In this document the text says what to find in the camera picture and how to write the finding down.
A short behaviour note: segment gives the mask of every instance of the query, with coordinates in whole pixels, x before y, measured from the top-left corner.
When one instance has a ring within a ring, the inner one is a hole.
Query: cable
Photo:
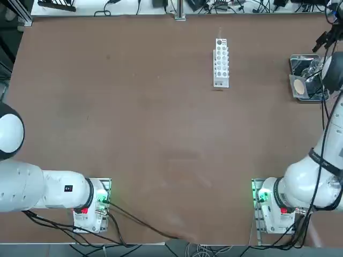
[[[141,0],[138,0],[138,8],[137,8],[137,12],[136,12],[136,15],[138,15],[138,13],[139,13],[139,8],[140,8],[140,2],[141,2]]]
[[[105,15],[105,16],[111,16],[111,15],[112,15],[111,12],[108,11],[108,10],[106,10],[106,5],[110,4],[110,1],[111,1],[111,0],[107,1],[107,3],[104,5],[103,11],[96,11],[96,12],[94,13],[94,17],[96,17],[96,15],[97,15],[98,13],[103,13],[103,15]]]
[[[243,11],[243,13],[245,13],[244,11],[244,6],[241,4],[240,0],[237,0],[238,4],[241,6],[241,10]]]
[[[122,209],[121,207],[119,207],[118,205],[115,205],[114,203],[111,203],[109,201],[104,201],[104,203],[108,203],[110,205],[112,205],[113,207],[117,208],[118,210],[122,211],[123,213],[129,215],[131,218],[135,219],[136,221],[138,221],[141,225],[144,225],[146,227],[148,227],[149,229],[155,231],[156,233],[164,236],[164,237],[168,237],[168,238],[171,238],[171,239],[179,239],[178,237],[174,237],[174,236],[171,236],[171,235],[168,235],[152,226],[150,226],[149,224],[145,223],[144,221],[140,220],[139,218],[136,218],[135,216],[133,216],[132,214],[130,214],[129,212],[127,212],[126,210]]]
[[[240,255],[240,257],[242,257],[246,252],[247,250],[249,250],[251,248],[251,246],[249,245]]]
[[[173,6],[173,9],[174,9],[174,11],[176,12],[176,9],[175,9],[175,6],[174,6],[174,3],[173,3],[173,0],[170,0],[170,2],[171,2],[171,5]]]
[[[178,255],[172,250],[172,249],[170,249],[170,247],[167,245],[167,244],[165,244],[165,246],[168,248],[168,250],[173,254],[173,256],[175,256],[175,257],[178,257]]]
[[[125,257],[125,256],[129,255],[130,253],[134,252],[135,250],[137,250],[141,246],[143,246],[143,245],[138,245],[135,249],[132,249],[132,250],[128,251],[127,253],[124,253],[123,255],[120,255],[120,257]]]
[[[295,12],[297,12],[298,10],[300,10],[300,8],[302,7],[302,5],[304,4],[304,0],[301,0],[301,4],[300,4],[300,6],[299,6],[299,8],[298,9],[296,9],[296,11]]]
[[[261,5],[264,7],[264,9],[266,10],[266,12],[268,12],[267,10],[268,10],[268,8],[267,8],[267,6],[265,6],[262,2],[259,2],[259,1],[256,1],[256,0],[251,0],[251,1],[254,1],[254,2],[256,2],[256,3],[261,3]]]
[[[73,247],[72,245],[69,245],[71,248],[73,248],[76,252],[78,252],[79,254],[81,254],[83,257],[89,257],[87,254],[84,254],[83,252],[77,250],[75,247]]]
[[[34,219],[37,219],[37,220],[40,220],[40,221],[44,221],[44,222],[47,222],[47,223],[49,223],[49,224],[56,225],[56,226],[62,226],[62,227],[66,227],[66,228],[73,228],[73,229],[82,230],[82,231],[88,232],[88,233],[90,233],[90,234],[92,234],[92,235],[94,235],[94,236],[96,236],[96,237],[99,237],[99,238],[105,239],[105,240],[107,240],[107,241],[110,241],[110,242],[112,242],[112,243],[121,245],[121,244],[120,244],[119,242],[117,242],[117,241],[114,241],[114,240],[112,240],[112,239],[110,239],[110,238],[108,238],[108,237],[103,237],[103,236],[101,236],[101,235],[99,235],[99,234],[97,234],[97,233],[94,233],[94,232],[90,231],[90,230],[83,229],[83,228],[80,228],[80,227],[74,226],[74,225],[67,225],[67,224],[61,224],[61,223],[53,222],[53,221],[50,221],[50,220],[48,220],[48,219],[45,219],[45,218],[42,218],[42,217],[38,217],[38,215],[35,214],[35,213],[33,213],[33,214],[34,214],[34,217],[32,217],[32,218],[34,218]]]
[[[79,245],[82,245],[82,246],[92,246],[94,248],[100,248],[102,246],[95,246],[95,245],[92,245],[90,242],[88,242],[85,237],[83,237],[82,235],[80,235],[79,233],[77,232],[74,232],[70,229],[64,229],[64,228],[60,228],[58,226],[52,226],[52,225],[47,225],[47,224],[44,224],[44,223],[41,223],[41,222],[38,222],[36,221],[33,217],[31,217],[29,214],[26,214],[26,211],[24,211],[23,213],[25,213],[25,215],[31,220],[33,221],[34,223],[38,224],[38,225],[41,225],[41,226],[45,226],[45,227],[48,227],[48,228],[52,228],[52,229],[57,229],[57,230],[61,230],[62,232],[66,233],[66,231],[68,232],[71,232],[71,233],[74,233],[76,235],[78,235],[79,237],[81,237],[86,243],[87,245],[84,245],[82,244],[80,241],[78,241],[76,238],[74,238],[72,235],[66,233],[66,235],[68,235],[71,239],[73,239],[75,242],[77,242]]]
[[[315,4],[316,8],[320,11],[320,12],[324,12],[324,10],[321,10],[317,4]]]
[[[117,246],[121,246],[121,245],[109,245],[109,246],[105,246],[105,249],[112,248],[112,247],[117,247]],[[87,253],[87,255],[91,255],[92,253],[95,253],[95,252],[98,252],[98,251],[101,251],[101,250],[103,250],[103,247],[95,249],[95,250]]]

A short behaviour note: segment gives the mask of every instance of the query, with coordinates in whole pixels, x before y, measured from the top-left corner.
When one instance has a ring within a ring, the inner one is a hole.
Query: wire
[[[123,255],[120,255],[120,257],[125,257],[125,256],[129,255],[130,253],[134,252],[135,250],[137,250],[141,246],[142,245],[138,245],[135,249],[132,249],[132,250],[128,251],[127,253],[124,253]]]
[[[298,9],[296,9],[296,11],[295,12],[297,12],[298,10],[300,10],[300,8],[302,7],[302,5],[304,4],[304,0],[301,0],[301,4],[300,4],[300,6],[299,6],[299,8]]]
[[[96,11],[96,12],[94,13],[94,17],[96,17],[96,15],[97,15],[98,13],[103,13],[103,15],[105,15],[105,16],[111,16],[111,15],[112,15],[111,12],[108,11],[108,10],[106,10],[106,6],[107,6],[108,4],[111,3],[110,1],[111,1],[111,0],[109,0],[109,1],[106,2],[106,4],[105,4],[104,7],[103,7],[103,11]]]
[[[38,215],[35,214],[35,213],[33,213],[33,212],[31,212],[31,213],[34,214],[34,217],[32,216],[31,218],[34,218],[34,219],[37,219],[37,220],[40,220],[40,221],[44,221],[44,222],[47,222],[47,223],[49,223],[49,224],[51,224],[51,225],[55,225],[55,226],[62,226],[62,227],[65,227],[65,228],[73,228],[74,230],[75,230],[75,229],[77,229],[77,230],[82,230],[82,231],[88,232],[88,233],[90,233],[90,234],[92,234],[92,235],[94,235],[94,236],[96,236],[96,237],[99,237],[99,238],[105,239],[105,240],[107,240],[107,241],[110,241],[110,242],[112,242],[112,243],[116,243],[116,244],[121,245],[119,242],[114,241],[113,239],[110,239],[110,238],[108,238],[108,237],[103,237],[103,236],[101,236],[101,235],[99,235],[99,234],[97,234],[97,233],[94,233],[94,232],[90,231],[90,230],[87,230],[87,229],[84,229],[84,228],[80,228],[80,227],[74,226],[74,225],[67,225],[67,224],[61,224],[61,223],[53,222],[53,221],[50,221],[50,220],[48,220],[48,219],[45,219],[45,218],[42,218],[42,217],[38,217]]]
[[[316,8],[320,11],[320,12],[324,12],[324,10],[321,10],[317,4],[315,4]]]
[[[78,252],[79,254],[81,254],[83,257],[88,257],[88,254],[84,254],[83,252],[79,251],[78,249],[76,249],[75,247],[73,247],[72,245],[69,245],[71,248],[73,248],[76,252]]]
[[[92,246],[92,247],[94,247],[94,248],[101,248],[101,247],[102,247],[102,246],[95,246],[95,245],[92,245],[90,242],[88,242],[88,241],[85,239],[85,237],[83,237],[83,236],[80,235],[79,233],[74,232],[74,231],[72,231],[72,230],[70,230],[70,229],[64,229],[64,228],[60,228],[60,227],[58,227],[58,226],[47,225],[47,224],[38,222],[38,221],[36,221],[33,217],[31,217],[29,214],[27,214],[26,212],[29,212],[29,211],[24,211],[23,213],[24,213],[31,221],[33,221],[34,223],[36,223],[36,224],[38,224],[38,225],[41,225],[41,226],[48,227],[48,228],[61,230],[61,231],[64,232],[66,235],[68,235],[71,239],[73,239],[75,242],[77,242],[79,245],[82,245],[82,246]],[[81,238],[87,243],[87,245],[82,244],[80,241],[78,241],[78,240],[77,240],[76,238],[74,238],[72,235],[68,234],[66,231],[78,235],[79,237],[81,237]]]
[[[111,218],[111,220],[114,222],[114,225],[115,225],[115,227],[116,227],[116,230],[117,230],[117,233],[118,233],[120,242],[123,244],[123,246],[127,247],[128,245],[126,244],[126,242],[125,242],[124,239],[123,239],[122,234],[120,233],[119,225],[118,225],[116,219],[114,218],[114,216],[113,216],[111,213],[107,213],[107,215],[108,215],[108,216]]]
[[[173,256],[175,256],[175,257],[178,257],[178,255],[172,250],[172,249],[170,249],[170,247],[167,245],[167,244],[165,244],[165,246],[168,248],[168,250],[173,254]]]
[[[114,203],[111,203],[109,201],[104,201],[105,203],[108,203],[110,205],[112,205],[113,207],[117,208],[118,210],[122,211],[123,213],[127,214],[128,216],[130,216],[131,218],[133,218],[134,220],[138,221],[141,225],[144,225],[146,227],[148,227],[149,229],[155,231],[156,233],[164,236],[164,237],[168,237],[168,238],[171,238],[171,239],[179,239],[178,237],[174,237],[174,236],[171,236],[171,235],[168,235],[152,226],[150,226],[149,224],[145,223],[144,221],[140,220],[139,218],[136,218],[135,216],[133,216],[132,214],[130,214],[129,212],[127,212],[126,210],[122,209],[121,207],[119,207],[118,205],[115,205]]]
[[[117,246],[121,246],[121,245],[109,245],[109,246],[105,246],[105,249],[112,248],[112,247],[117,247]],[[98,252],[98,251],[101,251],[101,250],[103,250],[103,247],[95,249],[95,250],[87,253],[87,255],[91,255],[92,253],[95,253],[95,252]]]
[[[175,12],[177,12],[177,11],[176,11],[176,9],[175,9],[175,6],[174,6],[174,3],[173,3],[173,0],[170,0],[170,2],[171,2],[171,5],[173,6],[173,9],[174,9],[174,11],[175,11]]]
[[[141,1],[141,0],[138,0],[138,8],[137,8],[137,12],[136,12],[136,15],[138,15],[138,13],[139,13],[139,8],[140,8],[140,1]]]
[[[262,3],[262,1],[261,2],[259,2],[259,1],[256,1],[256,0],[251,0],[251,1],[254,1],[254,2],[256,2],[256,3],[261,3],[261,5],[264,7],[264,9],[266,10],[266,12],[268,12],[267,10],[268,10],[268,8],[267,8],[267,6],[265,6],[263,3]]]
[[[244,6],[241,4],[240,0],[237,0],[237,2],[238,2],[238,4],[241,6],[241,9],[242,9],[243,13],[245,13],[245,11],[244,11]]]
[[[247,250],[249,250],[251,248],[251,246],[249,245],[240,255],[240,257],[242,257],[246,252]]]

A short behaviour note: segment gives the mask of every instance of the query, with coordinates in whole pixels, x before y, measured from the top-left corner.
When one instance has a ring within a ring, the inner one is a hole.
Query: floor
[[[185,256],[185,247],[186,242],[182,240],[171,240],[167,242],[168,246],[175,252],[178,257]],[[83,253],[88,253],[92,249],[89,247],[78,246],[77,249]],[[196,246],[192,245],[190,249],[190,256],[195,252]],[[219,254],[220,257],[232,256],[238,257],[245,249],[245,246],[234,246],[230,251],[226,253]],[[127,253],[127,250],[124,247],[113,247],[106,250],[106,255],[103,251],[98,251],[91,257],[102,257],[102,256],[121,256]],[[0,257],[22,257],[22,256],[35,256],[35,257],[59,257],[59,256],[69,256],[69,257],[78,257],[82,256],[81,254],[74,251],[69,245],[0,245]],[[174,255],[163,245],[144,245],[140,249],[126,255],[128,257],[138,257],[138,256],[149,256],[149,257],[160,257],[160,256],[169,256],[173,257]],[[341,257],[343,256],[343,249],[313,249],[313,248],[303,248],[303,249],[292,249],[290,251],[280,251],[280,250],[264,250],[258,251],[249,249],[244,257]]]

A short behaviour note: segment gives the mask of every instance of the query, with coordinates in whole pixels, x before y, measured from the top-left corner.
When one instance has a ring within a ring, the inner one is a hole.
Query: white object
[[[108,192],[104,185],[95,178],[91,178],[94,187],[92,204],[88,208],[87,213],[76,213],[73,211],[74,226],[81,227],[94,233],[101,232],[101,228],[107,228],[107,220],[105,225],[102,224],[103,218],[106,217],[107,204],[101,202],[102,199],[108,200]],[[84,230],[75,229],[77,233],[85,233]]]
[[[229,88],[229,48],[226,39],[216,39],[213,50],[213,87]]]
[[[44,188],[39,167],[14,160],[0,162],[0,212],[33,208]]]
[[[323,75],[326,75],[328,65],[331,63],[329,58],[323,67]],[[323,135],[314,148],[314,152],[320,156],[322,153]],[[331,163],[339,170],[343,169],[343,97],[333,110],[332,118],[329,123],[323,159]],[[281,209],[275,201],[279,197],[282,204],[291,208],[308,209],[312,201],[314,190],[317,184],[319,164],[309,155],[297,163],[290,165],[285,176],[275,186],[276,178],[268,178],[264,181],[262,189],[259,191],[259,198],[264,192],[268,193],[268,199],[261,203],[262,213],[265,220],[265,226],[268,233],[282,233],[294,223],[294,212],[291,214],[281,213]],[[320,180],[314,205],[317,207],[326,207],[334,203],[341,190],[338,178],[322,166]],[[343,200],[341,199],[337,210],[343,210]],[[287,215],[292,219],[282,219]]]
[[[16,151],[24,139],[24,125],[14,114],[0,118],[0,150],[5,153]]]
[[[109,194],[101,179],[90,178],[90,182],[93,190],[80,173],[41,170],[32,164],[4,160],[0,162],[0,212],[74,208],[75,226],[94,233],[105,231],[108,204],[102,201],[108,200]],[[75,208],[89,199],[92,202],[86,213],[76,213]]]

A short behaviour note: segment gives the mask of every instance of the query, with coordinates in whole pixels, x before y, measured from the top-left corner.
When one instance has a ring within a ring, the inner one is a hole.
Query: black cable
[[[118,225],[116,219],[114,218],[113,214],[107,213],[107,215],[108,215],[108,216],[111,218],[111,220],[114,222],[114,225],[115,225],[115,227],[116,227],[117,234],[118,234],[118,237],[119,237],[120,242],[123,244],[123,246],[127,247],[128,245],[126,244],[126,242],[125,242],[124,239],[123,239],[122,234],[120,233],[119,225]]]
[[[228,6],[228,8],[231,9],[234,13],[237,14],[237,12],[232,7]]]
[[[173,9],[174,9],[174,11],[176,12],[176,9],[175,9],[175,6],[174,6],[174,3],[173,3],[173,0],[170,0],[170,2],[171,2],[171,5],[173,6]]]
[[[38,217],[37,214],[34,214],[34,215],[35,215],[35,216],[34,216],[35,219],[40,220],[40,221],[47,222],[47,223],[49,223],[49,224],[51,224],[51,225],[56,225],[56,226],[62,226],[62,227],[66,227],[66,228],[73,228],[73,229],[82,230],[82,231],[88,232],[88,233],[90,233],[90,234],[92,234],[92,235],[94,235],[94,236],[96,236],[96,237],[99,237],[99,238],[105,239],[105,240],[107,240],[107,241],[110,241],[110,242],[112,242],[112,243],[121,245],[121,244],[120,244],[119,242],[117,242],[117,241],[114,241],[114,240],[112,240],[112,239],[110,239],[110,238],[108,238],[108,237],[103,237],[103,236],[101,236],[101,235],[99,235],[99,234],[97,234],[97,233],[94,233],[94,232],[90,231],[90,230],[87,230],[87,229],[84,229],[84,228],[80,228],[80,227],[74,226],[74,225],[67,225],[67,224],[61,224],[61,223],[58,223],[58,222],[50,221],[50,220],[48,220],[48,219],[45,219],[45,218],[42,218],[42,217]]]
[[[112,248],[112,247],[117,247],[117,246],[121,246],[121,245],[109,245],[109,246],[105,246],[105,249]],[[101,251],[101,250],[103,250],[103,247],[95,249],[95,250],[87,253],[87,255],[91,255],[92,253],[95,253],[95,252],[98,252],[98,251]]]
[[[109,1],[106,2],[106,4],[105,4],[104,7],[103,7],[103,11],[96,11],[96,12],[94,13],[94,17],[96,17],[96,15],[97,15],[98,13],[103,13],[103,15],[105,15],[105,16],[111,16],[111,15],[112,15],[111,12],[108,11],[108,10],[106,10],[106,6],[107,6],[108,4],[110,4],[110,1],[111,1],[111,0],[109,0]]]
[[[71,248],[73,248],[76,252],[78,252],[79,254],[81,254],[83,257],[89,257],[87,254],[84,254],[83,252],[79,251],[78,249],[76,249],[75,247],[73,247],[72,245],[69,245]]]
[[[170,247],[167,245],[167,244],[165,244],[165,246],[168,248],[168,250],[173,254],[173,256],[175,256],[175,257],[178,257],[178,255],[172,250],[172,249],[170,249]]]
[[[82,236],[81,234],[79,234],[79,233],[77,233],[77,232],[74,232],[74,231],[72,231],[72,230],[70,230],[70,229],[64,229],[64,228],[60,228],[60,227],[58,227],[58,226],[47,225],[47,224],[38,222],[38,221],[36,221],[33,217],[31,217],[29,214],[27,214],[27,212],[29,212],[29,211],[24,211],[23,213],[24,213],[32,222],[34,222],[34,223],[36,223],[36,224],[38,224],[38,225],[40,225],[40,226],[45,226],[45,227],[47,227],[47,228],[52,228],[52,229],[61,230],[61,231],[64,232],[64,233],[66,233],[66,231],[71,232],[71,233],[74,233],[74,234],[78,235],[79,237],[81,237],[81,238],[87,243],[87,245],[84,245],[83,243],[81,243],[80,241],[78,241],[75,237],[73,237],[72,235],[66,233],[71,239],[73,239],[73,240],[74,240],[75,242],[77,242],[79,245],[82,245],[82,246],[92,246],[92,247],[94,247],[94,248],[100,248],[100,247],[102,247],[102,246],[92,245],[89,241],[87,241],[87,239],[86,239],[84,236]]]
[[[246,252],[247,250],[249,250],[251,248],[251,246],[249,245],[240,255],[240,257],[242,257]]]
[[[200,9],[200,11],[198,12],[198,14],[200,14],[202,12],[202,10],[204,9],[205,5],[209,2],[210,0],[207,0],[206,3],[204,3],[204,5],[202,6],[202,8]]]
[[[317,4],[315,4],[316,8],[320,11],[320,12],[324,12],[324,10],[321,10]]]
[[[132,214],[130,214],[129,212],[127,212],[126,210],[122,209],[121,207],[119,207],[118,205],[115,205],[114,203],[111,203],[109,201],[104,201],[104,203],[108,203],[110,205],[112,205],[113,207],[117,208],[118,210],[122,211],[123,213],[129,215],[131,218],[135,219],[136,221],[138,221],[140,224],[148,227],[149,229],[155,231],[156,233],[164,236],[164,237],[168,237],[168,238],[171,238],[171,239],[179,239],[178,237],[174,237],[174,236],[171,236],[171,235],[168,235],[166,233],[163,233],[161,232],[160,230],[150,226],[149,224],[145,223],[144,221],[140,220],[139,218],[136,218],[135,216],[133,216]]]
[[[243,13],[245,13],[245,11],[244,11],[244,6],[241,4],[240,0],[237,0],[237,2],[238,2],[238,4],[240,5],[241,10],[243,11]]]
[[[325,123],[324,123],[324,96],[322,95],[322,100],[320,102],[320,109],[322,111],[322,128],[323,130],[325,130]]]
[[[296,9],[296,11],[295,12],[297,12],[298,10],[300,10],[300,8],[302,7],[302,5],[304,4],[304,0],[301,0],[301,4],[300,4],[300,6],[299,6],[299,8],[298,9]]]
[[[268,8],[267,8],[267,6],[265,6],[264,4],[262,4],[261,3],[261,5],[263,6],[263,8],[266,10],[266,12],[268,12]]]
[[[141,1],[141,0],[138,0],[138,8],[137,8],[137,12],[136,12],[136,15],[138,15],[138,13],[139,13],[139,8],[140,8],[140,1]]]
[[[137,250],[141,246],[143,246],[143,245],[138,245],[135,249],[132,249],[132,250],[128,251],[127,253],[124,253],[123,255],[120,255],[120,257],[125,257],[125,256],[129,255],[130,253],[134,252],[135,250]]]

